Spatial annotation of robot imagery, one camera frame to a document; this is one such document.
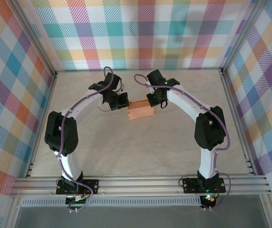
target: black wire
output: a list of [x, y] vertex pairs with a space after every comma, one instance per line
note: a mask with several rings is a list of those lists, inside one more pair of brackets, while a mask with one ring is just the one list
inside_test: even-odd
[[100, 109], [102, 112], [109, 112], [109, 111], [111, 111], [111, 109], [110, 109], [110, 110], [107, 110], [107, 111], [102, 110], [100, 107], [98, 107], [98, 109]]
[[58, 187], [61, 187], [60, 185], [59, 185], [59, 180], [60, 179], [62, 179], [61, 177], [59, 177], [57, 180], [56, 180], [56, 185], [58, 186]]
[[76, 202], [76, 201], [69, 202], [69, 203], [68, 203], [68, 206], [67, 206], [67, 209], [69, 209], [69, 210], [75, 210], [77, 207], [74, 207], [74, 208], [71, 207], [71, 205], [72, 205], [73, 203], [75, 203], [75, 202]]
[[183, 187], [183, 184], [181, 184], [181, 182], [180, 182], [180, 181], [181, 181], [181, 180], [182, 180], [182, 178], [184, 178], [184, 177], [185, 177], [185, 178], [189, 178], [189, 177], [187, 177], [187, 176], [182, 176], [182, 177], [181, 177], [181, 178], [178, 180], [178, 183], [179, 183], [179, 185], [180, 185], [181, 187]]
[[178, 181], [178, 183], [179, 183], [179, 185], [180, 185], [181, 187], [183, 187], [183, 185], [181, 184], [180, 181], [181, 181], [184, 177], [189, 179], [189, 177], [187, 177], [187, 176], [182, 176], [182, 177], [179, 179], [179, 181]]

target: aluminum frame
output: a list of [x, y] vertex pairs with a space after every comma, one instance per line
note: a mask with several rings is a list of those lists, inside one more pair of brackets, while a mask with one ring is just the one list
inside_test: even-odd
[[[48, 113], [48, 108], [52, 98], [53, 90], [56, 85], [56, 70], [54, 69], [50, 59], [46, 55], [40, 41], [36, 37], [31, 25], [29, 24], [26, 16], [23, 13], [20, 5], [16, 0], [7, 0], [8, 4], [11, 6], [14, 13], [17, 15], [19, 22], [21, 23], [23, 29], [27, 33], [30, 41], [33, 43], [35, 49], [38, 51], [40, 57], [42, 58], [44, 64], [48, 67], [50, 74], [54, 76], [54, 81], [51, 86], [51, 91], [47, 100], [47, 105], [42, 117], [42, 122], [39, 127], [36, 143], [34, 149], [31, 153], [31, 158], [28, 162], [28, 169], [25, 172], [24, 179], [17, 179], [15, 186], [12, 190], [12, 195], [10, 201], [6, 208], [9, 211], [8, 219], [4, 223], [4, 227], [11, 228], [15, 226], [19, 209], [25, 206], [25, 199], [63, 199], [63, 196], [58, 196], [55, 194], [56, 191], [56, 179], [57, 177], [30, 177], [32, 166], [34, 164], [35, 156], [38, 149], [38, 144], [40, 137], [43, 132], [44, 122]], [[247, 38], [251, 28], [253, 27], [257, 17], [259, 16], [261, 10], [266, 4], [267, 0], [257, 1], [253, 12], [251, 13], [249, 19], [247, 20], [244, 29], [237, 40], [230, 56], [228, 57], [224, 70], [226, 71], [236, 54], [240, 50], [244, 40]], [[229, 90], [229, 86], [225, 75], [222, 71], [219, 71], [223, 86], [225, 89], [225, 94], [229, 102], [231, 113], [233, 115], [233, 120], [238, 132], [238, 136], [243, 148], [245, 161], [247, 162], [249, 174], [230, 174], [232, 178], [232, 195], [246, 195], [246, 194], [258, 194], [261, 197], [262, 205], [264, 208], [265, 215], [267, 217], [270, 227], [272, 227], [272, 195], [271, 189], [265, 176], [257, 176], [257, 169], [254, 165], [253, 158], [249, 152], [249, 148], [245, 139], [245, 135], [240, 125], [240, 120], [238, 117], [238, 112], [234, 101], [232, 99], [232, 94]], [[98, 194], [94, 199], [106, 199], [109, 197], [120, 198], [120, 197], [157, 197], [167, 199], [168, 197], [178, 197], [179, 199], [185, 197], [196, 198], [200, 194], [184, 194], [181, 186], [178, 185], [178, 180], [180, 175], [170, 175], [170, 176], [93, 176], [86, 177], [87, 179], [99, 179], [100, 187]], [[223, 177], [226, 186], [228, 185], [228, 179]]]

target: plaid wall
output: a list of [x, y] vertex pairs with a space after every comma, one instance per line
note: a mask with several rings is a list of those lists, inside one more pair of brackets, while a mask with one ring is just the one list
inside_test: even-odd
[[97, 70], [219, 68], [254, 0], [19, 2], [58, 70]]
[[0, 0], [0, 226], [36, 138], [51, 76], [17, 18]]
[[272, 0], [228, 72], [252, 156], [272, 188]]

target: black mounting base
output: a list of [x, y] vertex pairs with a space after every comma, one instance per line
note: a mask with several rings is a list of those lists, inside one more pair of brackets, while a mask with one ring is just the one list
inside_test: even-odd
[[182, 179], [184, 193], [225, 193], [225, 183], [223, 178], [217, 178], [213, 185], [207, 186], [204, 189], [199, 185], [198, 178]]
[[[94, 194], [98, 193], [99, 180], [84, 180], [83, 174], [81, 174], [77, 181], [90, 187], [93, 190]], [[56, 185], [56, 195], [90, 194], [89, 189], [84, 188], [79, 184], [75, 184], [72, 181], [65, 179], [63, 176], [57, 181]]]

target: metal rail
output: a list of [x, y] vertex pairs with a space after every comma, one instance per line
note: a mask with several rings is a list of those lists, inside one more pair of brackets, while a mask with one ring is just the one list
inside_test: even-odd
[[[99, 179], [99, 191], [95, 197], [138, 197], [138, 196], [194, 196], [201, 193], [183, 193], [178, 180], [181, 175], [164, 176], [93, 176], [85, 179]], [[22, 197], [58, 197], [56, 180], [58, 177], [30, 177], [17, 179], [11, 196]], [[228, 178], [223, 176], [228, 189]], [[232, 195], [270, 194], [271, 189], [265, 176], [248, 174], [230, 175]]]
[[223, 70], [226, 72], [234, 60], [236, 59], [238, 52], [240, 51], [242, 45], [244, 44], [244, 41], [248, 38], [254, 24], [256, 23], [261, 11], [263, 10], [265, 4], [267, 3], [268, 0], [258, 0], [255, 2], [255, 5], [252, 9], [252, 12], [248, 18], [248, 20], [245, 22], [245, 25], [239, 34], [239, 37], [235, 43], [235, 45], [232, 48], [231, 53], [229, 54], [225, 65], [223, 67]]
[[220, 78], [221, 78], [221, 81], [222, 81], [223, 88], [225, 90], [225, 95], [227, 97], [229, 107], [231, 109], [233, 121], [234, 121], [236, 130], [237, 130], [237, 134], [238, 134], [238, 137], [239, 137], [239, 141], [240, 141], [241, 147], [242, 147], [243, 152], [244, 152], [245, 161], [247, 162], [248, 168], [249, 168], [249, 164], [251, 165], [250, 168], [252, 169], [252, 173], [257, 175], [258, 170], [257, 170], [256, 166], [254, 165], [255, 164], [254, 159], [253, 159], [253, 157], [252, 157], [252, 155], [250, 153], [249, 145], [247, 143], [246, 136], [245, 136], [244, 130], [242, 128], [241, 120], [239, 118], [238, 111], [237, 111], [237, 108], [236, 108], [237, 105], [234, 102], [232, 92], [231, 92], [231, 90], [229, 88], [230, 86], [229, 86], [228, 81], [227, 81], [227, 75], [225, 75], [221, 70], [219, 70], [219, 75], [220, 75]]

